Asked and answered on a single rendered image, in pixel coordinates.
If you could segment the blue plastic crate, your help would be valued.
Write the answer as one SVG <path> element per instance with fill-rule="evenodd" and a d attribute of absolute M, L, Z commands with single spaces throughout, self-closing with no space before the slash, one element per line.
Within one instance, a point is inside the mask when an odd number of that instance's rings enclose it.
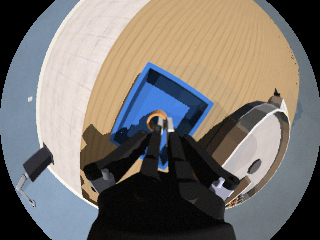
<path fill-rule="evenodd" d="M 148 62 L 120 112 L 109 141 L 120 146 L 139 130 L 152 133 L 147 120 L 154 110 L 162 110 L 167 118 L 172 118 L 179 136 L 193 136 L 213 105 L 211 100 L 181 79 Z M 166 149 L 165 130 L 158 164 L 162 170 L 168 167 Z"/>

